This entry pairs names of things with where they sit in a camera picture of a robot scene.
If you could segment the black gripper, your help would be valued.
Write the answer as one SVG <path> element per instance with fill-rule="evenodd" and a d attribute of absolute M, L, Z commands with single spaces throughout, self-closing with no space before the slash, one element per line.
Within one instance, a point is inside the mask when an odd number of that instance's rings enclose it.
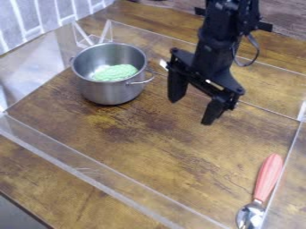
<path fill-rule="evenodd" d="M 216 44 L 201 40 L 196 52 L 174 47 L 166 64 L 169 70 L 167 96 L 176 103 L 193 85 L 212 97 L 201 123 L 213 125 L 228 110 L 234 110 L 240 97 L 245 94 L 244 86 L 232 74 L 237 41 Z"/>

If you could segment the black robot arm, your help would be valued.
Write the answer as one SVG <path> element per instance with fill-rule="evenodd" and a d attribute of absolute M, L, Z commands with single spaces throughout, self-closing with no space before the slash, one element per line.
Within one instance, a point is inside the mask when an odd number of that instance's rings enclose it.
<path fill-rule="evenodd" d="M 213 124 L 233 110 L 244 86 L 232 74 L 242 38 L 256 42 L 252 31 L 261 21 L 258 0 L 208 0 L 204 25 L 198 30 L 197 50 L 174 47 L 167 62 L 167 96 L 177 102 L 194 86 L 212 97 L 201 123 Z"/>

